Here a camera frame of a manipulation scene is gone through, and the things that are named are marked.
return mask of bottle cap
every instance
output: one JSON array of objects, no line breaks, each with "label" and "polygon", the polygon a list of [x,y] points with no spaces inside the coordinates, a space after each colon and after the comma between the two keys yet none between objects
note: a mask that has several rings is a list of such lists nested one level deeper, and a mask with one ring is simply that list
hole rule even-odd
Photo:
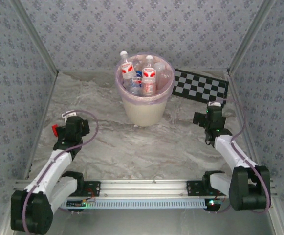
[{"label": "bottle cap", "polygon": [[122,52],[120,52],[120,56],[123,56],[123,55],[127,55],[128,53],[124,50]]},{"label": "bottle cap", "polygon": [[154,67],[154,69],[155,69],[157,72],[160,72],[160,71],[165,70],[166,65],[165,65],[165,63],[163,63],[163,62],[157,62],[157,63],[154,64],[153,67]]}]

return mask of marble floor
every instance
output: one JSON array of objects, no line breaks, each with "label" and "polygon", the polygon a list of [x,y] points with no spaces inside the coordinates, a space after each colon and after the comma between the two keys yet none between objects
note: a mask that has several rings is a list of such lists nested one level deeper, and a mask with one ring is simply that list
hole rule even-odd
[{"label": "marble floor", "polygon": [[[222,72],[210,75],[224,79]],[[30,178],[42,169],[56,142],[51,126],[63,125],[61,113],[72,109],[88,110],[99,120],[97,137],[68,167],[85,179],[194,179],[219,169],[230,174],[224,158],[205,144],[203,128],[192,124],[194,112],[205,112],[206,104],[172,95],[157,125],[137,127],[125,114],[113,72],[65,72],[56,81]],[[224,115],[226,127],[237,133],[233,104],[225,105]],[[95,122],[89,118],[89,123],[92,132],[85,141],[95,130]],[[245,149],[242,138],[238,144]]]}]

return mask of pink plastic bag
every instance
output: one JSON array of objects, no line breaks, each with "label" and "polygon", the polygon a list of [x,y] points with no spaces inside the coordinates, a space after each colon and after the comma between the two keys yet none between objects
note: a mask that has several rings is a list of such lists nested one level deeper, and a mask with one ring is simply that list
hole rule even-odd
[{"label": "pink plastic bag", "polygon": [[174,87],[174,79],[175,79],[175,70],[171,66],[169,62],[167,62],[164,58],[160,57],[159,55],[151,52],[140,52],[134,56],[131,56],[131,59],[138,59],[145,61],[147,55],[152,55],[154,62],[164,62],[166,65],[166,70],[171,72],[171,76],[169,78],[163,79],[160,81],[160,90],[156,90],[156,95],[150,97],[138,97],[130,94],[124,87],[123,87],[123,77],[122,72],[120,69],[121,61],[118,62],[116,69],[115,69],[115,84],[118,89],[119,94],[121,97],[128,102],[135,104],[135,105],[152,105],[152,104],[159,104],[163,101],[166,101],[172,94],[173,87]]}]

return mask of patterned wallpaper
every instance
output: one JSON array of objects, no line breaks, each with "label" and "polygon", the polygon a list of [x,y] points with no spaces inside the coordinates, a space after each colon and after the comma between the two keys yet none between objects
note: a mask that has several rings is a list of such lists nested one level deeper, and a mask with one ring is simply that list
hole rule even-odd
[{"label": "patterned wallpaper", "polygon": [[284,203],[284,0],[277,0],[234,79],[255,146]]},{"label": "patterned wallpaper", "polygon": [[23,177],[52,82],[9,1],[0,0],[0,220],[12,179]]},{"label": "patterned wallpaper", "polygon": [[174,67],[227,68],[262,0],[22,0],[60,70],[152,51]]}]

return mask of purple cable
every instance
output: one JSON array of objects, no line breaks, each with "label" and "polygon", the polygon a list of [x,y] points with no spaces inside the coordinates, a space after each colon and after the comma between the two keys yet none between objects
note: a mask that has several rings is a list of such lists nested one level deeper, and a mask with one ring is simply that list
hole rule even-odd
[{"label": "purple cable", "polygon": [[261,175],[259,174],[259,172],[254,168],[254,166],[251,165],[251,163],[238,151],[238,149],[235,147],[233,141],[244,131],[244,129],[246,128],[246,112],[243,108],[243,106],[238,103],[236,100],[233,100],[233,99],[220,99],[220,100],[215,100],[212,103],[215,103],[215,102],[220,102],[220,101],[231,101],[231,102],[234,102],[235,104],[237,104],[243,111],[243,114],[244,114],[244,124],[243,124],[243,127],[242,129],[237,133],[235,134],[232,138],[231,138],[231,141],[230,141],[230,144],[232,146],[232,148],[234,149],[234,151],[238,154],[238,156],[254,171],[255,175],[258,177],[262,187],[263,187],[263,190],[264,190],[264,193],[265,193],[265,198],[266,198],[266,206],[265,206],[265,209],[263,211],[253,211],[254,213],[257,213],[257,214],[264,214],[264,213],[267,213],[268,210],[269,210],[269,207],[270,207],[270,196],[269,196],[269,192],[268,192],[268,188],[267,186],[265,185],[264,181],[263,181],[263,178],[261,177]]},{"label": "purple cable", "polygon": [[73,147],[67,148],[67,149],[63,150],[62,152],[60,152],[60,153],[54,158],[54,161],[51,162],[51,163],[47,166],[46,170],[42,173],[41,177],[37,180],[37,182],[36,182],[37,184],[36,184],[35,186],[33,186],[32,189],[30,190],[30,192],[27,194],[27,196],[26,196],[26,198],[25,198],[25,200],[24,200],[23,209],[22,209],[22,224],[23,224],[24,231],[25,231],[28,235],[30,235],[30,231],[29,231],[28,226],[27,226],[27,224],[26,224],[26,207],[27,207],[27,205],[28,205],[29,198],[30,198],[30,196],[32,195],[33,191],[36,189],[37,185],[39,185],[39,183],[43,180],[44,176],[47,174],[47,172],[49,171],[49,169],[51,168],[51,166],[53,165],[53,163],[54,163],[62,154],[66,153],[66,152],[68,152],[68,151],[70,151],[70,150],[72,150],[72,149],[79,148],[79,147],[81,147],[81,146],[84,146],[84,145],[90,143],[90,142],[96,137],[96,135],[97,135],[97,133],[98,133],[98,120],[97,120],[97,118],[94,116],[94,114],[90,113],[89,111],[85,111],[85,110],[72,110],[72,111],[69,111],[69,112],[65,113],[64,116],[66,116],[66,115],[68,115],[68,114],[71,114],[71,113],[74,113],[74,112],[76,112],[76,113],[85,113],[85,114],[90,115],[90,116],[94,119],[94,121],[96,122],[95,133],[94,133],[94,135],[93,135],[88,141],[86,141],[86,142],[84,142],[84,143],[82,143],[82,144],[79,144],[79,145],[77,145],[77,146],[73,146]]}]

